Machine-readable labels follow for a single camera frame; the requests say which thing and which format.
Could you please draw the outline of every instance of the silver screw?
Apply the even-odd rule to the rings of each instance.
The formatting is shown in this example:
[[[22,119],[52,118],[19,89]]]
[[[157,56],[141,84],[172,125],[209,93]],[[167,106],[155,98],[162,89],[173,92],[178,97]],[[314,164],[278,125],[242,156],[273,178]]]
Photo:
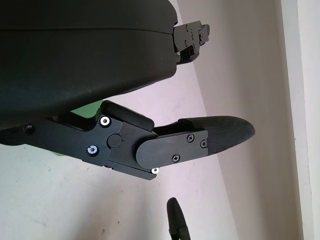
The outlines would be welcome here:
[[[205,149],[207,147],[207,141],[206,140],[202,140],[200,143],[200,146]]]
[[[195,135],[193,135],[193,134],[189,134],[189,135],[186,137],[186,141],[187,141],[188,143],[192,143],[194,140],[195,140]]]
[[[98,147],[95,145],[91,145],[86,149],[86,152],[89,154],[89,156],[94,157],[96,155],[98,155]]]
[[[179,154],[175,154],[172,156],[172,162],[177,163],[180,160],[180,155]]]
[[[159,172],[159,168],[158,168],[158,167],[153,168],[153,169],[151,169],[151,172],[152,172],[153,174],[157,174],[157,173]]]
[[[100,118],[100,125],[103,127],[107,127],[110,124],[110,118],[108,118],[107,116],[103,116],[102,118]]]

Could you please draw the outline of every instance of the round pivot cap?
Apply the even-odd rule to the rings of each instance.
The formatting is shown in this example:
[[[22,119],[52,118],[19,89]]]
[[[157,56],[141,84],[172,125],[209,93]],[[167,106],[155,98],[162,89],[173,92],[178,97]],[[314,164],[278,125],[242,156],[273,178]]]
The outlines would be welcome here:
[[[118,148],[122,143],[122,138],[119,134],[113,134],[108,138],[107,143],[111,148]]]

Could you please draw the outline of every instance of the white wall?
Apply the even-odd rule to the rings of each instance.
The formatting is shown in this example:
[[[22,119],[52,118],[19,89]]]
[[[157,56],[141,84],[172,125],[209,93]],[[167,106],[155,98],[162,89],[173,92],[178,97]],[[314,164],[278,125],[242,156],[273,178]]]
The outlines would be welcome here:
[[[298,0],[314,239],[320,239],[320,2]]]
[[[192,63],[112,100],[157,126],[206,115]],[[238,239],[215,155],[163,167],[152,181],[27,145],[0,145],[0,166],[1,240],[168,240],[171,197],[192,239]]]
[[[209,42],[194,62],[207,114],[241,117],[256,129],[249,141],[218,154],[239,239],[299,239],[294,139],[275,2],[178,3],[184,22],[210,25]]]

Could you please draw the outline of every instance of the bolt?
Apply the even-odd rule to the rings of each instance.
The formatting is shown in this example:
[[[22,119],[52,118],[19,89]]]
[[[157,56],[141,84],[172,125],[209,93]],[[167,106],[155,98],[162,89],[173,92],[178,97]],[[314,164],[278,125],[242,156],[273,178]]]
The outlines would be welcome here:
[[[152,172],[153,174],[157,174],[157,173],[159,172],[159,168],[158,168],[158,167],[153,168],[153,169],[151,169],[151,172]]]
[[[192,143],[194,140],[195,140],[195,135],[193,135],[193,134],[189,134],[189,135],[186,137],[186,141],[187,141],[188,143]]]
[[[90,156],[90,157],[95,157],[98,155],[99,153],[99,148],[95,145],[91,145],[86,149],[86,153]]]
[[[107,116],[103,116],[100,118],[100,126],[103,128],[109,127],[110,122],[111,120]]]
[[[175,154],[172,156],[172,162],[177,163],[180,160],[180,155],[179,154]]]
[[[200,146],[205,149],[207,147],[207,141],[206,140],[202,140],[200,143]]]
[[[26,133],[26,134],[33,134],[35,132],[35,127],[32,126],[32,125],[26,125],[24,128],[23,128],[23,131]]]

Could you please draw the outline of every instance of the black screw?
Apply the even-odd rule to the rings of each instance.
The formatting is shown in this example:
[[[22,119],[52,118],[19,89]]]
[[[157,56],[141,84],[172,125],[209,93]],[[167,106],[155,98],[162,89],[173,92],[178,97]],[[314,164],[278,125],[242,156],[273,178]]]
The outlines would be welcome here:
[[[33,134],[35,132],[35,127],[32,126],[32,125],[26,125],[24,126],[23,128],[23,131],[26,133],[26,134]]]
[[[186,141],[187,141],[188,143],[192,143],[194,140],[195,140],[195,135],[193,135],[193,134],[189,134],[189,135],[186,137]]]
[[[205,149],[207,147],[207,141],[206,140],[202,140],[200,143],[200,146]]]
[[[180,155],[179,154],[175,154],[172,156],[172,162],[177,163],[180,160]]]

